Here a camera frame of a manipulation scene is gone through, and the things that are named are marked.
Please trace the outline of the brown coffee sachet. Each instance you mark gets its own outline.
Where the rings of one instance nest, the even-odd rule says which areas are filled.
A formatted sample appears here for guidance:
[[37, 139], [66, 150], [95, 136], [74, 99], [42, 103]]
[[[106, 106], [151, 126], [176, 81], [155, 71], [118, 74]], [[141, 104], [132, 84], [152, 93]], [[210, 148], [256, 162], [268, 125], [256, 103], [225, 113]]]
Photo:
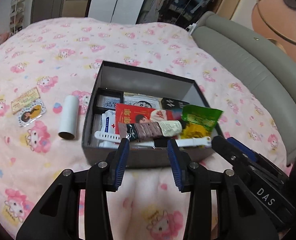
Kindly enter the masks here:
[[134, 124], [118, 123], [119, 135], [129, 141], [144, 141], [162, 137], [162, 131], [157, 122], [143, 122]]

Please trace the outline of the black patterned card pack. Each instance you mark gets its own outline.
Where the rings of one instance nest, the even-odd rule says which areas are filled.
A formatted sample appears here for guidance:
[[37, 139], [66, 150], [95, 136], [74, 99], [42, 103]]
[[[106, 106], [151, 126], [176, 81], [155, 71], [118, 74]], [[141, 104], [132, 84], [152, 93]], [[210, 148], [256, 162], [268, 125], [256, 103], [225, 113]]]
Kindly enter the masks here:
[[188, 105], [188, 102], [171, 99], [171, 98], [162, 98], [161, 106], [163, 109], [176, 111], [179, 109], [183, 109], [184, 106]]

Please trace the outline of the green yellow snack bag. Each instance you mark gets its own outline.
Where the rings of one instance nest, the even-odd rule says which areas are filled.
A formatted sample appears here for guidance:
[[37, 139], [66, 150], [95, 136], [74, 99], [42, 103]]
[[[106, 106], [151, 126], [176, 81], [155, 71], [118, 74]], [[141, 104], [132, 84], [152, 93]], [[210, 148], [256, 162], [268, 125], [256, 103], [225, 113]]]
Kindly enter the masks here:
[[220, 109], [196, 105], [184, 106], [181, 114], [184, 124], [181, 138], [210, 137], [222, 114], [223, 111]]

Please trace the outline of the cartoon boy picture card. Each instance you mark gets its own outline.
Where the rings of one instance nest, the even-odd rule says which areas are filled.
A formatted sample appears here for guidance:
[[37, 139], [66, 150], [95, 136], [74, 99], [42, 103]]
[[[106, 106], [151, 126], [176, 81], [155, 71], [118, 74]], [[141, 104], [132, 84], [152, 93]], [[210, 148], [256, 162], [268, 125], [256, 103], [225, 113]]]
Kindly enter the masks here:
[[161, 109], [160, 98], [154, 96], [124, 93], [124, 104], [145, 108]]

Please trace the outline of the red snack packet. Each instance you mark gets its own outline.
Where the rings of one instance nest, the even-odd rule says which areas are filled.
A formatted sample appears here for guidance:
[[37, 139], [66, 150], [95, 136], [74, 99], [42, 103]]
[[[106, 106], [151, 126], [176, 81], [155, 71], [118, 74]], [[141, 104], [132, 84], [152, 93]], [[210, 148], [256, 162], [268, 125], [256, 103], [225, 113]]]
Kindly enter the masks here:
[[117, 103], [115, 108], [115, 133], [119, 134], [119, 122], [124, 124], [134, 124], [180, 119], [181, 116], [171, 110], [145, 108]]

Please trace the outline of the yellow text card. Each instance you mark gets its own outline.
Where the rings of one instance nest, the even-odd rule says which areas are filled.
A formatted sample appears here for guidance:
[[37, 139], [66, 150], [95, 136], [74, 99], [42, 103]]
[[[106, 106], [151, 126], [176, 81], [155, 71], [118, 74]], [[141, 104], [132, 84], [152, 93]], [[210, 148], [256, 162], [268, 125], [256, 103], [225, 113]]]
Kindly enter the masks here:
[[34, 88], [28, 90], [27, 92], [23, 93], [22, 95], [15, 98], [11, 102], [12, 113], [16, 114], [23, 107], [31, 104], [32, 102], [34, 102], [35, 100], [37, 100], [39, 98], [40, 98], [40, 94], [39, 94], [39, 91], [38, 91], [37, 87], [34, 87]]

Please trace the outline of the white wardrobe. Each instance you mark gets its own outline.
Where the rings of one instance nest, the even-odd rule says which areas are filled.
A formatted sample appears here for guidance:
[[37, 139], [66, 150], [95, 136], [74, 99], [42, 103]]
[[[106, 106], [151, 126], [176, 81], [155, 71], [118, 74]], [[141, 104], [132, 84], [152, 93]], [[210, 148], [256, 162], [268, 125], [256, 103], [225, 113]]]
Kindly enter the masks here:
[[91, 0], [88, 17], [118, 24], [136, 24], [144, 0]]

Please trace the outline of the beige sachet packet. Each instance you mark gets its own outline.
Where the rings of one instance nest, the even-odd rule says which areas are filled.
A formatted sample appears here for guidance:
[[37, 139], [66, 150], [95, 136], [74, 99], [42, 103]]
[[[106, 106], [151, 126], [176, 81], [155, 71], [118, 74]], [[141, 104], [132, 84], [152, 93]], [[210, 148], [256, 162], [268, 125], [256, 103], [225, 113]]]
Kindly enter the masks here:
[[183, 130], [182, 124], [178, 120], [159, 121], [158, 125], [164, 137], [175, 137]]

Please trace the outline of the white paper roll tube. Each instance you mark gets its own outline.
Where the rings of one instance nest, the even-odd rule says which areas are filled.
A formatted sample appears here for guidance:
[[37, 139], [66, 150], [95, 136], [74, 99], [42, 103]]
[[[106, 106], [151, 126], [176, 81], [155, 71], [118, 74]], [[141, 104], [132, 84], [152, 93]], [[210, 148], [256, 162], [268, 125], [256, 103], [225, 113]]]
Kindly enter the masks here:
[[68, 95], [64, 99], [60, 117], [58, 135], [65, 140], [74, 140], [77, 131], [79, 112], [79, 99], [74, 95]]

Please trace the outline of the white smart watch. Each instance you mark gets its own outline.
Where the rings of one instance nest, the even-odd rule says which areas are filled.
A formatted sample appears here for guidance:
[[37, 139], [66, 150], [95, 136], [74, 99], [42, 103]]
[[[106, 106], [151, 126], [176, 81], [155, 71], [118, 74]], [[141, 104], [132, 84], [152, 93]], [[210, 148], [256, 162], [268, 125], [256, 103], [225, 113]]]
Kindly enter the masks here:
[[[121, 142], [121, 137], [118, 134], [112, 134], [107, 132], [96, 131], [94, 133], [94, 137], [98, 140], [109, 141], [115, 144], [119, 144]], [[175, 140], [179, 147], [205, 147], [211, 148], [211, 138], [210, 137], [202, 137], [202, 138], [188, 138], [188, 139], [176, 139]], [[154, 140], [144, 140], [144, 141], [132, 141], [132, 145], [138, 147], [152, 147], [152, 148], [161, 148], [156, 143], [156, 138]]]

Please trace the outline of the white wet wipes pack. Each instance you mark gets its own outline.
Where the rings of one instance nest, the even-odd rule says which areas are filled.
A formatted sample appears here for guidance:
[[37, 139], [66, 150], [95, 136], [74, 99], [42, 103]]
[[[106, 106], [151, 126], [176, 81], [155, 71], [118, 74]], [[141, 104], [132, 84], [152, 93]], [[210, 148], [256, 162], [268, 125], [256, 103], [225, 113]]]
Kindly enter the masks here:
[[[115, 133], [115, 110], [107, 110], [100, 117], [100, 122], [97, 125], [96, 131]], [[99, 140], [98, 147], [101, 148], [117, 148], [118, 144], [109, 141]]]

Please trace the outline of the white shelf rack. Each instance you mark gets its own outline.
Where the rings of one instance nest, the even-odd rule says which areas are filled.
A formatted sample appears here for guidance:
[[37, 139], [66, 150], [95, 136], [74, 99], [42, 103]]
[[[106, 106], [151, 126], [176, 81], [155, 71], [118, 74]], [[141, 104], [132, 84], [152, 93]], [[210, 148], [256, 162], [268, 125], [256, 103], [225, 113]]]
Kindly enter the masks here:
[[10, 9], [9, 29], [15, 35], [24, 27], [25, 0], [12, 0]]

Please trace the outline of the cartoon character acrylic stand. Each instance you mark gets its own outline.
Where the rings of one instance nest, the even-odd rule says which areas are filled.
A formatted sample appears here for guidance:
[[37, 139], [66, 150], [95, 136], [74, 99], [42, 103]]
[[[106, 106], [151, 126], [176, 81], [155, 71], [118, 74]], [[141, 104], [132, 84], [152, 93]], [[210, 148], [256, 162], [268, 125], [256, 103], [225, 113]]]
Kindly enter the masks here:
[[46, 107], [41, 99], [36, 99], [32, 103], [23, 107], [17, 114], [16, 118], [19, 127], [26, 127], [36, 121], [46, 113]]

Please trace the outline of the open clothes closet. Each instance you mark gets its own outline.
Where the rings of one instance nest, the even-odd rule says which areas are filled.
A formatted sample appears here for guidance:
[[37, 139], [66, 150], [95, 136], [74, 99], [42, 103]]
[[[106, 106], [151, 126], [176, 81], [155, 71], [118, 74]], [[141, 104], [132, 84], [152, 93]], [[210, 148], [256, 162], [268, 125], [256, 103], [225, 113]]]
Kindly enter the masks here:
[[144, 0], [137, 24], [161, 22], [187, 28], [211, 9], [215, 0]]

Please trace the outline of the pink cartoon print blanket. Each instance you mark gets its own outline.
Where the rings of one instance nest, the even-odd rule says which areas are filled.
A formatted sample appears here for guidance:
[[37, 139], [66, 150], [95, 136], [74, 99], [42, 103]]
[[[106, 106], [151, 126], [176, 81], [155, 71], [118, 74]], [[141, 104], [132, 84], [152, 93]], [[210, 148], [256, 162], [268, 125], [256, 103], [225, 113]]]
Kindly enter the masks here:
[[102, 61], [193, 79], [209, 105], [223, 111], [224, 137], [285, 169], [286, 148], [270, 112], [184, 29], [45, 20], [0, 46], [0, 223], [12, 237], [62, 170], [88, 168], [81, 141], [59, 137], [60, 114], [73, 95], [84, 121]]

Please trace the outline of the grey upholstered headboard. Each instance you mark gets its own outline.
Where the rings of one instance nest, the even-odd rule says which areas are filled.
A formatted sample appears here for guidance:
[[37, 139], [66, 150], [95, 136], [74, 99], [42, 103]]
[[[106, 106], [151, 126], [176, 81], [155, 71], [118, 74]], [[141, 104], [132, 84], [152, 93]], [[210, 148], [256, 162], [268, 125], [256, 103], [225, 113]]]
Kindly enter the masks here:
[[296, 158], [296, 64], [260, 34], [212, 11], [197, 22], [192, 37], [202, 50], [239, 79], [271, 115], [287, 152]]

